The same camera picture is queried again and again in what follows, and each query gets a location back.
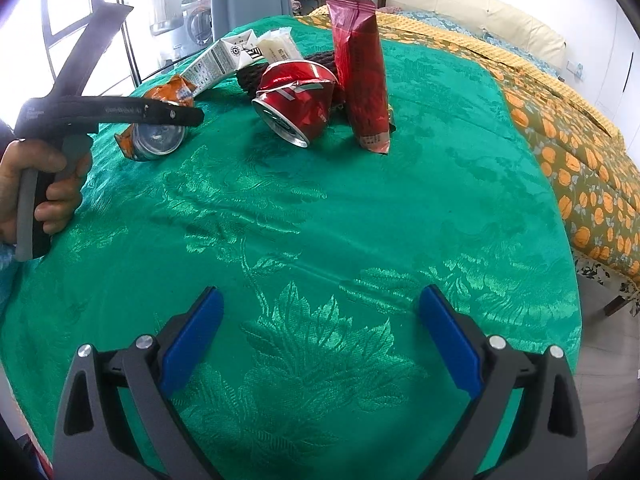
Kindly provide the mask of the crushed orange soda can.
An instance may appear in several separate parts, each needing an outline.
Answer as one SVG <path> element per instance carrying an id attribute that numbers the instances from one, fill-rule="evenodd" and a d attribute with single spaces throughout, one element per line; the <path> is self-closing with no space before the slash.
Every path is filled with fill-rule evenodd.
<path id="1" fill-rule="evenodd" d="M 164 84 L 145 92 L 145 98 L 161 100 L 179 106 L 192 106 L 196 85 L 183 76 L 174 75 Z M 177 151 L 186 137 L 185 126 L 134 124 L 114 139 L 122 154 L 137 162 L 146 162 Z"/>

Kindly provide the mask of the white green milk carton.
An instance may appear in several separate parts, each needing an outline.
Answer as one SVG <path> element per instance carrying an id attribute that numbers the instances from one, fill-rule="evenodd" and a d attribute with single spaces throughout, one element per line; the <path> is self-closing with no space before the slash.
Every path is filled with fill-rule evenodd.
<path id="1" fill-rule="evenodd" d="M 192 96 L 215 87 L 264 56 L 258 48 L 253 29 L 216 40 L 180 73 L 191 89 Z"/>

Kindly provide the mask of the crushed red cola can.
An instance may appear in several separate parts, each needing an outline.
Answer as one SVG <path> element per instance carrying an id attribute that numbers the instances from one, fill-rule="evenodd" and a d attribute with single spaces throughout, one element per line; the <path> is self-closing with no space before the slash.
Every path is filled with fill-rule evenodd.
<path id="1" fill-rule="evenodd" d="M 262 74 L 254 110 L 281 139 L 308 148 L 329 122 L 337 78 L 309 60 L 270 64 Z"/>

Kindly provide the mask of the tall red snack bag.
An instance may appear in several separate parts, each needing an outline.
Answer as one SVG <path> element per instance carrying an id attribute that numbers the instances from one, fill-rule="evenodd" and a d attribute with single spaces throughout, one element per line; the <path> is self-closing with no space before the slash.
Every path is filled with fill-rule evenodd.
<path id="1" fill-rule="evenodd" d="M 370 0 L 326 0 L 334 60 L 352 131 L 360 146 L 376 154 L 390 150 L 386 73 Z"/>

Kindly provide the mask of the green embroidered bed cover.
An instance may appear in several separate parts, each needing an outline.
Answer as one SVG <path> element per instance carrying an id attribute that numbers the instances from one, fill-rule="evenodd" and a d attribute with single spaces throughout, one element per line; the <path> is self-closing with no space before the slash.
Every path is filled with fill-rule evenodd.
<path id="1" fill-rule="evenodd" d="M 416 478 L 469 401 L 416 318 L 429 284 L 512 347 L 576 361 L 570 246 L 503 76 L 454 49 L 383 49 L 385 155 L 340 120 L 289 144 L 234 81 L 155 162 L 101 131 L 74 222 L 24 266 L 1 326 L 46 452 L 76 349 L 154 334 L 209 285 L 224 319 L 174 405 L 228 479 Z"/>

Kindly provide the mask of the washing machine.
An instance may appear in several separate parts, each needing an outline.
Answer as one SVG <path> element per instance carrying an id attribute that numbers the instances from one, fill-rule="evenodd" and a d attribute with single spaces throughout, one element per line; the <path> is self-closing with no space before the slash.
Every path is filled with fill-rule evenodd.
<path id="1" fill-rule="evenodd" d="M 213 40 L 210 0 L 182 0 L 181 10 L 189 40 L 198 48 L 207 47 Z"/>

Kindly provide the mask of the beige snack packet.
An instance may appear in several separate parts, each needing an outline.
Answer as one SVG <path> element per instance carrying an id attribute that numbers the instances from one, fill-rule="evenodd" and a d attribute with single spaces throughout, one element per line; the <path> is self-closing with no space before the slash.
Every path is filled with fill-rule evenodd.
<path id="1" fill-rule="evenodd" d="M 292 37 L 291 27 L 280 27 L 264 32 L 257 38 L 256 47 L 269 64 L 303 58 Z"/>

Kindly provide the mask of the orange floral quilt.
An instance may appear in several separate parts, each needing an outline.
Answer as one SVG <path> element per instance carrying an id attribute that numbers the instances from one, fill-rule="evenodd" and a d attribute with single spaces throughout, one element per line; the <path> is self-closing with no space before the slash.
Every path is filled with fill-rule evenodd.
<path id="1" fill-rule="evenodd" d="M 639 281 L 639 170 L 617 128 L 525 58 L 460 32 L 378 12 L 382 38 L 473 61 L 494 77 L 515 127 L 550 181 L 570 246 Z"/>

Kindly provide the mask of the teal patterned bed sheet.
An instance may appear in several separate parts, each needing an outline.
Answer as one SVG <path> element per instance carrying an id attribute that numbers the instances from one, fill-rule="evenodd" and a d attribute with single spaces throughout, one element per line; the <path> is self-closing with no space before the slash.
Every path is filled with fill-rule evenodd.
<path id="1" fill-rule="evenodd" d="M 514 46 L 514 44 L 510 44 L 510 42 L 507 42 L 506 40 L 491 35 L 490 32 L 480 32 L 479 34 L 476 34 L 475 32 L 471 32 L 469 29 L 457 24 L 456 22 L 451 21 L 449 18 L 445 18 L 444 16 L 431 11 L 400 10 L 398 11 L 398 14 L 404 16 L 405 18 L 412 18 L 413 20 L 420 21 L 427 25 L 449 30 L 450 32 L 458 32 L 459 34 L 474 37 L 478 40 L 483 40 L 488 44 L 492 44 L 495 47 L 499 47 L 503 50 L 507 50 L 515 55 L 518 55 L 521 58 L 525 58 L 526 61 L 534 64 L 538 68 L 538 70 L 541 70 L 542 72 L 552 77 L 559 78 L 559 76 L 561 76 L 561 72 L 548 62 L 542 60 L 541 58 L 538 58 L 538 56 L 531 54 L 525 49 Z"/>

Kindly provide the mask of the cream headboard pillow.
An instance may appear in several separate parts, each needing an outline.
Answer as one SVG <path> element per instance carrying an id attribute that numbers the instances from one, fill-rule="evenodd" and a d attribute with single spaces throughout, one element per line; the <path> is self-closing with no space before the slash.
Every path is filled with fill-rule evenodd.
<path id="1" fill-rule="evenodd" d="M 499 0 L 386 0 L 397 10 L 431 11 L 471 32 L 490 32 L 562 70 L 565 39 L 542 21 Z"/>

